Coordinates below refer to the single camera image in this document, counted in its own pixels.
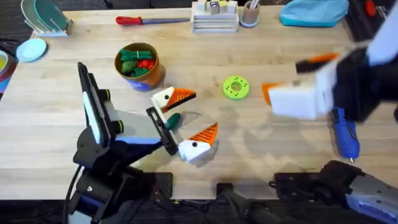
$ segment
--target white box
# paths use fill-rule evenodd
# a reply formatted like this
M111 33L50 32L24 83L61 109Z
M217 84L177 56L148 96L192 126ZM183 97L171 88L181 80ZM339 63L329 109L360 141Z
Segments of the white box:
M191 22L194 33L237 32L239 15L237 11L211 15L209 10L201 11L197 8L197 2L192 2Z
M310 120L318 115L314 79L276 86L268 93L275 115Z

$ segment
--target green donut toy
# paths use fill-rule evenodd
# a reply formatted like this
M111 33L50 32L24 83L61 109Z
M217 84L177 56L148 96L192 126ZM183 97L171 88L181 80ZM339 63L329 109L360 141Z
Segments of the green donut toy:
M243 77L228 77L223 84L224 95L230 100L242 100L249 93L249 83Z

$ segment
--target cup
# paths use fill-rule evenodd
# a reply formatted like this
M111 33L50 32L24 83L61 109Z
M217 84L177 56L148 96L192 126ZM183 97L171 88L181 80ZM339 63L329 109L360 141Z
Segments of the cup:
M250 9L251 1L248 1L243 7L243 13L240 23L244 27L254 27L259 23L260 3L254 9Z
M116 67L116 70L133 87L133 89L139 91L151 90L160 81L164 73L155 48L146 43L134 43L123 47L123 49L132 51L146 50L152 53L153 59L155 60L155 65L145 75L141 75L139 77L127 77L122 73L123 62L120 60L122 56L120 52L114 59L114 66Z
M4 93L16 66L15 59L0 50L0 93Z

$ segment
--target wooden bowl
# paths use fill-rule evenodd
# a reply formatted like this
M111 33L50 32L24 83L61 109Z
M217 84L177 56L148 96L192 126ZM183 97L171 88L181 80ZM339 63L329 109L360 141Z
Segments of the wooden bowl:
M160 66L159 56L157 55L155 48L146 43L133 43L123 47L123 49L132 51L146 50L152 53L154 57L153 59L155 60L155 65L146 74L139 77L128 77L121 72L123 62L120 60L120 58L122 57L122 54L120 52L118 52L114 59L114 66L116 67L116 70L118 71L120 76L122 76L127 82L129 82L129 84L134 89L139 91L151 90L162 78L162 68Z

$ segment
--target cable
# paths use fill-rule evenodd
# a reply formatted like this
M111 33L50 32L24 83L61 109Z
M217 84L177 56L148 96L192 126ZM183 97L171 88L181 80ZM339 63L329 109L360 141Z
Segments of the cable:
M63 201L63 210L62 210L62 224L68 224L68 204L70 200L70 194L72 193L72 188L73 185L76 182L77 176L80 173L81 165L79 165L76 169L75 174L72 177L72 180L70 181L67 196L65 197L65 200Z
M141 209L141 207L142 207L143 205L145 205L145 203L147 203L147 201L148 201L148 198L147 198L147 200L143 200L142 203L141 203L140 205L138 205L136 211L132 214L132 216L131 216L131 218L129 219L129 221L127 222L127 224L130 224L130 222L132 221L132 219L137 215L138 211Z
M229 197L229 196L227 196L227 195L224 195L224 197L225 197L225 199L228 201L229 206L231 207L232 213L234 214L234 216L235 216L236 220L238 221L238 223L242 223L242 219L241 219L241 217L239 216L239 212L238 212L238 210L236 209L235 204L234 204L234 202L232 201L231 197Z

